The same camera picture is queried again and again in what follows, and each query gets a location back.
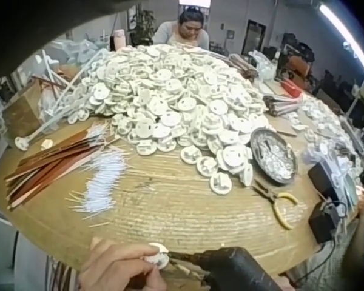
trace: potted plant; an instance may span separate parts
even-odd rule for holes
[[[137,13],[133,16],[131,23],[136,23],[134,30],[130,34],[132,46],[151,45],[152,37],[156,32],[153,11],[141,9],[137,10]]]

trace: round tray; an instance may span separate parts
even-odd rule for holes
[[[258,144],[257,144],[256,140],[261,135],[271,136],[271,137],[275,138],[280,144],[284,145],[284,147],[287,146],[287,142],[281,136],[279,136],[276,132],[273,132],[272,130],[269,130],[269,129],[255,129],[251,133],[251,142],[250,142],[251,149],[252,149],[252,154],[254,156],[255,161],[257,162],[259,167],[262,169],[262,171],[264,171],[264,173],[268,177],[270,177],[272,180],[274,180],[275,182],[277,182],[279,184],[283,184],[283,185],[292,183],[294,181],[295,174],[298,171],[297,157],[295,156],[294,151],[290,150],[290,156],[291,156],[292,164],[293,164],[293,172],[291,174],[291,178],[289,178],[289,179],[278,179],[276,177],[273,177],[273,176],[271,176],[269,174],[269,172],[261,164],[261,161],[260,161],[259,148],[258,148]]]

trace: pile of white plastic parts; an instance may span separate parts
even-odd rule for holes
[[[179,144],[181,159],[210,178],[218,195],[231,191],[228,173],[251,184],[246,144],[253,130],[274,130],[259,90],[200,48],[153,45],[105,53],[73,94],[87,96],[87,102],[68,117],[70,124],[90,113],[110,116],[116,134],[142,156],[171,152]]]

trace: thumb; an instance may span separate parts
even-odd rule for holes
[[[158,267],[154,267],[146,277],[146,286],[143,291],[166,291],[167,284],[160,275]]]

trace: black power adapter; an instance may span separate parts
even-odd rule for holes
[[[319,244],[334,239],[339,222],[339,214],[332,202],[319,202],[309,218],[310,228]]]

